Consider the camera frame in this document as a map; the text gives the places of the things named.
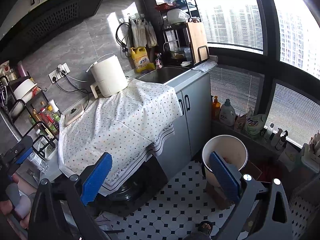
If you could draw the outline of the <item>left hand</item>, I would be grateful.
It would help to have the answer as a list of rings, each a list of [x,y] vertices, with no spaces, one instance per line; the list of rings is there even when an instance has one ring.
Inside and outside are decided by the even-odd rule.
[[[12,175],[12,183],[5,191],[9,194],[8,199],[1,200],[1,214],[9,222],[13,229],[21,232],[20,229],[29,229],[29,219],[31,213],[31,206],[35,197],[36,188],[24,180],[21,176],[14,173]],[[19,218],[20,226],[16,226],[12,219],[9,218],[10,214],[16,213]]]

